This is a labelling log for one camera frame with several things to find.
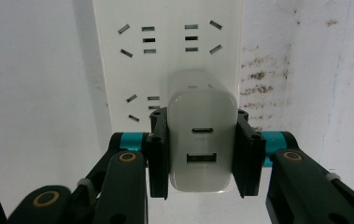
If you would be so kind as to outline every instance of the usb-a port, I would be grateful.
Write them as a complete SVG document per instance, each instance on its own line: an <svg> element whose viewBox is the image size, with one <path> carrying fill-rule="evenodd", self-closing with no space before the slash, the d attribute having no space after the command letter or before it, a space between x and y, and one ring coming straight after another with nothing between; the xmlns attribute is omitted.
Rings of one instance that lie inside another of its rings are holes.
<svg viewBox="0 0 354 224"><path fill-rule="evenodd" d="M216 162L217 153L206 153L206 154L194 154L188 153L186 155L186 162Z"/></svg>

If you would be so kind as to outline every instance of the white power strip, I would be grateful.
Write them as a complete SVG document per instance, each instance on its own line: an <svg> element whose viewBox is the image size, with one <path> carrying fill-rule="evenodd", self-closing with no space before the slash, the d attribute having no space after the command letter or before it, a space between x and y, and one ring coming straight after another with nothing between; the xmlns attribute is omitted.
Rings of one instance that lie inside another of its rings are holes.
<svg viewBox="0 0 354 224"><path fill-rule="evenodd" d="M242 0L95 0L112 130L149 132L167 79L202 69L238 96Z"/></svg>

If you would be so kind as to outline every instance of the white power adapter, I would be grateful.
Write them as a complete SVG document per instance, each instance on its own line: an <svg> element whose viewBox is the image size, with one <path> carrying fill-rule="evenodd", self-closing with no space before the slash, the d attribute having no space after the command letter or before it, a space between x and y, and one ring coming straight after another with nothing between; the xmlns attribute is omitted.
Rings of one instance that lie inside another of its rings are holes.
<svg viewBox="0 0 354 224"><path fill-rule="evenodd" d="M232 173L237 102L203 70L175 74L169 85L172 186L185 192L218 192Z"/></svg>

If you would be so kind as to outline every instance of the outlet slot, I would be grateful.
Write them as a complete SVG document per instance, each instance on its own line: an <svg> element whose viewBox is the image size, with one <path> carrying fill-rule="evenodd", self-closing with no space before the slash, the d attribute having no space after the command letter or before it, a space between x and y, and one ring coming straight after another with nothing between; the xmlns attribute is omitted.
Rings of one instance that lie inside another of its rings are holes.
<svg viewBox="0 0 354 224"><path fill-rule="evenodd" d="M185 36L185 41L198 40L198 36Z"/></svg>
<svg viewBox="0 0 354 224"><path fill-rule="evenodd" d="M143 26L142 32L154 31L154 26Z"/></svg>
<svg viewBox="0 0 354 224"><path fill-rule="evenodd" d="M148 96L148 100L160 100L159 96Z"/></svg>
<svg viewBox="0 0 354 224"><path fill-rule="evenodd" d="M212 50L209 51L210 54L214 54L215 52L217 52L218 50L222 49L221 45L217 45L216 47L214 47Z"/></svg>
<svg viewBox="0 0 354 224"><path fill-rule="evenodd" d="M196 52L199 51L199 48L185 48L186 52Z"/></svg>
<svg viewBox="0 0 354 224"><path fill-rule="evenodd" d="M139 118L134 117L133 115L128 116L129 119L135 120L136 122L139 122Z"/></svg>
<svg viewBox="0 0 354 224"><path fill-rule="evenodd" d="M156 38L144 38L144 43L153 43L156 42Z"/></svg>
<svg viewBox="0 0 354 224"><path fill-rule="evenodd" d="M205 154L188 153L186 155L186 162L187 163L217 162L217 153L205 153Z"/></svg>
<svg viewBox="0 0 354 224"><path fill-rule="evenodd" d="M130 53L129 51L127 51L127 50L122 49L120 52L121 52L122 54L124 54L124 55L127 55L127 56L130 57L130 58L133 58L133 54Z"/></svg>
<svg viewBox="0 0 354 224"><path fill-rule="evenodd" d="M156 53L156 49L144 49L144 54Z"/></svg>
<svg viewBox="0 0 354 224"><path fill-rule="evenodd" d="M198 24L185 25L185 30L197 30L199 28Z"/></svg>
<svg viewBox="0 0 354 224"><path fill-rule="evenodd" d="M160 109L159 105L150 105L148 106L148 109Z"/></svg>
<svg viewBox="0 0 354 224"><path fill-rule="evenodd" d="M192 133L213 133L213 128L193 128L191 129Z"/></svg>
<svg viewBox="0 0 354 224"><path fill-rule="evenodd" d="M222 26L219 25L218 23L214 22L214 21L211 21L209 24L213 25L215 28L221 30L222 29Z"/></svg>
<svg viewBox="0 0 354 224"><path fill-rule="evenodd" d="M123 26L123 28L119 29L118 32L119 32L119 35L121 35L122 33L124 33L126 30L128 30L130 28L130 25L127 24L125 26Z"/></svg>
<svg viewBox="0 0 354 224"><path fill-rule="evenodd" d="M137 96L136 96L136 94L134 94L134 95L132 95L132 96L130 96L126 101L127 101L127 103L130 103L130 102L132 102L135 98L136 98Z"/></svg>

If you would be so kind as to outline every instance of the dark mold spots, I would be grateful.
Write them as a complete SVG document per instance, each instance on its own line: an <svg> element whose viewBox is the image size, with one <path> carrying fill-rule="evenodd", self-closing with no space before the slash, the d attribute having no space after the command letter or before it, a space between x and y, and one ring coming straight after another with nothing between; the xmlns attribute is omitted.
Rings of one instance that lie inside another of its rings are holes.
<svg viewBox="0 0 354 224"><path fill-rule="evenodd" d="M336 25L337 23L339 23L338 20L328 20L328 21L325 22L325 24L326 24L328 27L330 27L330 26L332 26L332 25Z"/></svg>
<svg viewBox="0 0 354 224"><path fill-rule="evenodd" d="M249 68L252 68L252 67L261 67L264 65L276 66L276 60L270 57L269 55L266 55L264 57L255 58L251 62L243 63L241 67L244 68L247 66Z"/></svg>
<svg viewBox="0 0 354 224"><path fill-rule="evenodd" d="M273 88L272 86L266 87L266 86L263 86L263 85L261 85L261 86L259 86L259 87L257 88L258 92L260 92L260 93L267 93L267 92L269 92L269 91L272 91L273 89L274 89L274 88Z"/></svg>
<svg viewBox="0 0 354 224"><path fill-rule="evenodd" d="M285 79L288 79L288 75L290 74L290 72L288 71L288 69L286 69L284 72L283 72L283 74L282 74L282 76L285 78Z"/></svg>
<svg viewBox="0 0 354 224"><path fill-rule="evenodd" d="M263 86L263 85L256 85L254 88L245 89L244 92L240 92L241 95L251 95L252 93L259 92L259 93L267 93L272 91L274 88L273 86Z"/></svg>
<svg viewBox="0 0 354 224"><path fill-rule="evenodd" d="M248 104L245 104L243 105L244 108L249 108L249 109L263 109L265 106L276 106L276 103L273 103L273 102L270 102L268 104L264 104L264 103L248 103Z"/></svg>
<svg viewBox="0 0 354 224"><path fill-rule="evenodd" d="M262 63L264 63L264 58L256 58L254 61L249 62L248 66L249 67L260 66Z"/></svg>
<svg viewBox="0 0 354 224"><path fill-rule="evenodd" d="M261 80L265 76L266 76L266 74L264 72L259 72L259 73L255 73L255 74L250 75L249 78L255 78L257 80Z"/></svg>
<svg viewBox="0 0 354 224"><path fill-rule="evenodd" d="M263 119L263 115L260 115L258 117L250 117L249 120L262 120Z"/></svg>
<svg viewBox="0 0 354 224"><path fill-rule="evenodd" d="M249 51L249 52L255 51L257 49L259 49L259 45L255 46L253 48L243 47L243 51Z"/></svg>
<svg viewBox="0 0 354 224"><path fill-rule="evenodd" d="M244 108L249 108L249 109L258 109L258 108L264 108L264 104L259 104L259 103L253 104L253 103L249 103L249 104L243 105L243 107L244 107Z"/></svg>
<svg viewBox="0 0 354 224"><path fill-rule="evenodd" d="M288 60L288 56L284 57L284 65L290 65L290 60Z"/></svg>

